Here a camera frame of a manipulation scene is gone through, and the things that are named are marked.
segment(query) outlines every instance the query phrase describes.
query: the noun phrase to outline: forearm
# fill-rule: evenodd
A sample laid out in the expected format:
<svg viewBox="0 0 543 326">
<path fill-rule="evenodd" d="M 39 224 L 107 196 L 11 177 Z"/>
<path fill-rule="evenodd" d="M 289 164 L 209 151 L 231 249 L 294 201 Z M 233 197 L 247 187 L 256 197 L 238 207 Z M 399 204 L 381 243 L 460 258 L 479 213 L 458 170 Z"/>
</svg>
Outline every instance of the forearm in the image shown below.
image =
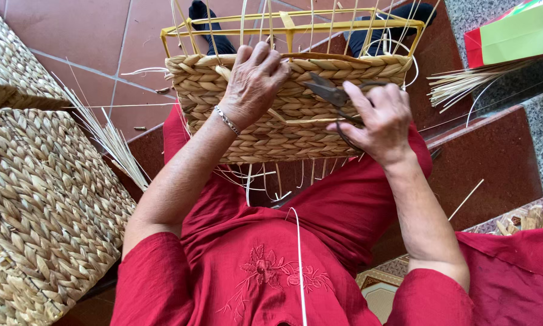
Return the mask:
<svg viewBox="0 0 543 326">
<path fill-rule="evenodd" d="M 153 233 L 167 231 L 180 235 L 183 219 L 236 137 L 219 115 L 209 117 L 141 197 L 125 231 L 124 255 Z"/>
<path fill-rule="evenodd" d="M 420 169 L 416 154 L 384 171 L 398 211 L 406 250 L 411 257 L 409 270 L 437 270 L 468 291 L 468 267 L 460 252 L 455 232 L 438 204 Z"/>
</svg>

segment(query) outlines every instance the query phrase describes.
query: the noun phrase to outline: chain bracelet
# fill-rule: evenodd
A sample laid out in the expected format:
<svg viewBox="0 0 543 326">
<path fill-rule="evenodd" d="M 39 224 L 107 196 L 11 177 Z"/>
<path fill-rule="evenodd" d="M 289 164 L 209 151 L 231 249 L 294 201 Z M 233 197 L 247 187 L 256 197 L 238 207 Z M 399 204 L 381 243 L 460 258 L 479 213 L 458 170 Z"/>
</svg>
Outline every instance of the chain bracelet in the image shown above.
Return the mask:
<svg viewBox="0 0 543 326">
<path fill-rule="evenodd" d="M 217 114 L 219 114 L 219 116 L 223 119 L 223 121 L 225 122 L 226 125 L 229 126 L 229 128 L 231 128 L 233 130 L 234 133 L 236 133 L 237 136 L 239 136 L 241 134 L 241 132 L 239 131 L 239 128 L 236 126 L 235 123 L 233 123 L 228 117 L 227 115 L 224 114 L 223 111 L 221 111 L 221 109 L 219 108 L 219 106 L 215 106 L 214 107 L 215 111 L 217 112 Z"/>
</svg>

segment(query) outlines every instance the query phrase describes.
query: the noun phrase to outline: floral embroidery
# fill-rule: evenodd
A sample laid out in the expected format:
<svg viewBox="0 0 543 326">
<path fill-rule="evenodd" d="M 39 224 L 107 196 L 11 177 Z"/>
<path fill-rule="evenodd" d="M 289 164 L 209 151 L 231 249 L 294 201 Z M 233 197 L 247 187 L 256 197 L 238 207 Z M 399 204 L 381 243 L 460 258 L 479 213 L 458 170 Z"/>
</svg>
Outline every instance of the floral embroidery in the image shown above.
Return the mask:
<svg viewBox="0 0 543 326">
<path fill-rule="evenodd" d="M 264 283 L 271 286 L 277 290 L 283 290 L 283 286 L 280 284 L 281 273 L 287 275 L 286 285 L 287 286 L 299 286 L 300 277 L 299 277 L 299 268 L 297 260 L 292 260 L 285 263 L 284 258 L 280 260 L 275 260 L 274 250 L 263 257 L 263 244 L 257 246 L 256 248 L 251 248 L 249 255 L 250 260 L 240 265 L 240 269 L 249 274 L 243 281 L 239 282 L 236 286 L 239 290 L 225 303 L 224 307 L 217 310 L 218 312 L 233 311 L 233 320 L 237 322 L 237 318 L 243 318 L 243 313 L 246 311 L 246 302 L 249 300 L 246 299 L 246 294 L 249 290 L 251 280 L 255 278 L 259 286 L 263 286 Z M 328 273 L 318 273 L 319 269 L 314 270 L 310 265 L 304 267 L 302 271 L 303 284 L 306 293 L 314 291 L 314 288 L 321 288 L 324 286 L 326 292 L 328 290 L 333 292 L 332 287 L 328 284 L 329 277 Z"/>
</svg>

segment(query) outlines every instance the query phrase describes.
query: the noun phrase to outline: metal scissors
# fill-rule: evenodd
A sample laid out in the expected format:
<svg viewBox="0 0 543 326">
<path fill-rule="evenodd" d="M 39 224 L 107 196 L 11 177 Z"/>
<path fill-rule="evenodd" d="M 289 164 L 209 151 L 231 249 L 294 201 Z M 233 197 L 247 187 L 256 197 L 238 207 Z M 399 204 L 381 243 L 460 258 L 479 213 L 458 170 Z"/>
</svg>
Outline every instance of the metal scissors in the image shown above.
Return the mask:
<svg viewBox="0 0 543 326">
<path fill-rule="evenodd" d="M 310 73 L 310 76 L 315 84 L 311 82 L 304 82 L 304 85 L 310 88 L 312 92 L 314 92 L 316 95 L 328 101 L 328 103 L 334 105 L 334 107 L 336 107 L 338 111 L 338 115 L 340 115 L 342 118 L 362 126 L 364 125 L 364 122 L 361 118 L 351 117 L 340 110 L 340 108 L 343 107 L 344 104 L 346 104 L 346 102 L 350 99 L 346 91 L 337 88 L 336 85 L 334 85 L 331 81 L 327 80 L 326 78 L 320 77 L 313 72 Z M 367 81 L 360 84 L 358 87 L 363 88 L 369 85 L 385 86 L 386 84 L 388 83 L 380 81 Z M 344 136 L 344 133 L 340 129 L 340 123 L 338 120 L 336 120 L 336 127 L 338 129 L 338 135 L 340 135 L 340 137 L 346 142 L 346 144 L 348 144 L 348 146 L 355 149 L 356 151 L 362 152 L 362 149 L 356 147 L 350 142 L 350 140 L 348 140 L 346 136 Z"/>
</svg>

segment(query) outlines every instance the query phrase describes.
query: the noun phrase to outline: woven basket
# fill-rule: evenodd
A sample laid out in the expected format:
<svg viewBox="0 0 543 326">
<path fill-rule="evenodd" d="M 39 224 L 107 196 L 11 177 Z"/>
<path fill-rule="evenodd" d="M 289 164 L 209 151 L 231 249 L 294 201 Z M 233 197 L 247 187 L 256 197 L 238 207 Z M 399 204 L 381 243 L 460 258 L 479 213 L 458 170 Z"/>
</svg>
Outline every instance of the woven basket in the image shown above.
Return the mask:
<svg viewBox="0 0 543 326">
<path fill-rule="evenodd" d="M 308 60 L 293 59 L 289 63 L 292 74 L 280 88 L 271 110 L 241 132 L 221 163 L 358 155 L 337 133 L 326 131 L 326 124 L 339 118 L 336 108 L 312 93 L 304 82 L 311 82 L 310 72 L 315 72 L 338 86 L 344 80 L 358 85 L 366 79 L 401 85 L 412 64 L 411 57 L 401 55 L 355 59 L 320 53 L 286 53 L 283 57 L 307 57 Z M 203 125 L 225 94 L 235 55 L 219 55 L 219 58 L 222 66 L 215 56 L 189 55 L 166 59 L 166 67 L 171 73 L 168 78 L 173 79 L 191 134 Z M 348 115 L 356 114 L 349 102 L 341 110 Z"/>
<path fill-rule="evenodd" d="M 62 89 L 0 17 L 0 108 L 56 110 L 68 104 Z"/>
<path fill-rule="evenodd" d="M 49 325 L 120 257 L 135 203 L 70 115 L 0 110 L 0 325 Z"/>
</svg>

